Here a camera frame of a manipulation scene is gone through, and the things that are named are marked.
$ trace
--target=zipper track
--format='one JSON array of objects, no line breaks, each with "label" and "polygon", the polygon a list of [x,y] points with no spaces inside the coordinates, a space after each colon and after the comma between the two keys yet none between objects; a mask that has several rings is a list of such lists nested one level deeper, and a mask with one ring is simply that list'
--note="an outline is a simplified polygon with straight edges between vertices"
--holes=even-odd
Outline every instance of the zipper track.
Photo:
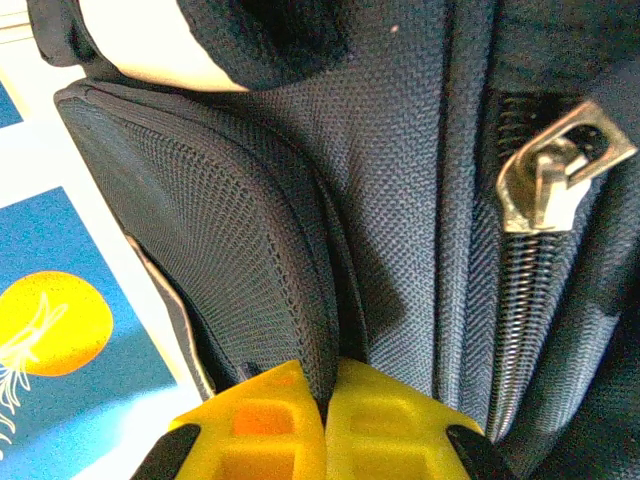
[{"label": "zipper track", "polygon": [[[498,157],[504,164],[553,123],[577,97],[549,94],[503,96],[497,126]],[[549,293],[562,233],[503,236],[499,312],[487,435],[508,431],[531,380],[549,330]]]}]

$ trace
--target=black nylon fabric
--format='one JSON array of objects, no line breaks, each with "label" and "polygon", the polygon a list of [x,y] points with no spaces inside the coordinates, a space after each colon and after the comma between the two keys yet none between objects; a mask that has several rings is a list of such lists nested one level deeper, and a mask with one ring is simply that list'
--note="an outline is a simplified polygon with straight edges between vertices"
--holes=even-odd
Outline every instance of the black nylon fabric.
[{"label": "black nylon fabric", "polygon": [[637,0],[504,0],[491,87],[584,93],[591,80],[640,51]]},{"label": "black nylon fabric", "polygon": [[634,145],[640,145],[640,58],[609,68],[595,81],[592,98]]},{"label": "black nylon fabric", "polygon": [[326,405],[336,294],[323,198],[298,154],[179,95],[80,81],[56,103],[124,229],[186,293],[217,386],[299,358]]},{"label": "black nylon fabric", "polygon": [[[497,138],[495,128],[499,103],[492,92],[487,92],[484,103],[483,138],[494,139]],[[500,206],[494,194],[500,164],[495,142],[481,142],[480,158],[482,161],[477,162],[476,167],[469,249],[469,290],[465,311],[467,329],[460,409],[485,428],[489,415],[500,270]]]},{"label": "black nylon fabric", "polygon": [[351,245],[369,361],[430,394],[445,5],[350,1],[341,15],[346,65],[216,103],[251,112],[317,165]]},{"label": "black nylon fabric", "polygon": [[465,358],[469,353],[465,347],[486,344],[478,338],[475,325],[467,323],[465,306],[470,288],[476,144],[495,8],[490,0],[453,4],[438,207],[435,396],[479,421],[481,416],[474,414],[482,392],[468,391],[464,382],[486,369],[490,357]]},{"label": "black nylon fabric", "polygon": [[640,478],[639,339],[636,307],[616,327],[578,412],[533,478]]},{"label": "black nylon fabric", "polygon": [[87,77],[125,83],[101,53],[82,19],[79,0],[26,0],[33,36],[42,59],[55,67],[81,65]]},{"label": "black nylon fabric", "polygon": [[264,90],[325,70],[345,53],[333,0],[178,0],[194,38],[234,82]]}]

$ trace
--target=black backpack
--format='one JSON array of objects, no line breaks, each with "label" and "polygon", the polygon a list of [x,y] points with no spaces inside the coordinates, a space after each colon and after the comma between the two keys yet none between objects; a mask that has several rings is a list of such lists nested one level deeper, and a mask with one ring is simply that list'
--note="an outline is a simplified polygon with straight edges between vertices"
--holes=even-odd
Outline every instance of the black backpack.
[{"label": "black backpack", "polygon": [[60,115],[216,388],[299,358],[326,408],[349,356],[522,477],[640,478],[638,5],[178,3],[252,92],[128,79],[76,2],[29,8],[85,67]]}]

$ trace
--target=metal zipper pull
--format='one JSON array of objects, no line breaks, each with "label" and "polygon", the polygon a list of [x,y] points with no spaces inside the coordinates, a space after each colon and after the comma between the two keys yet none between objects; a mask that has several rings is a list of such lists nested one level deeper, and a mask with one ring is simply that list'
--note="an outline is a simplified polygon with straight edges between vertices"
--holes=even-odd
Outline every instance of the metal zipper pull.
[{"label": "metal zipper pull", "polygon": [[[597,129],[608,142],[606,151],[592,161],[565,137],[583,125]],[[505,232],[571,230],[591,179],[637,151],[598,105],[584,102],[518,150],[502,168],[496,187]]]}]

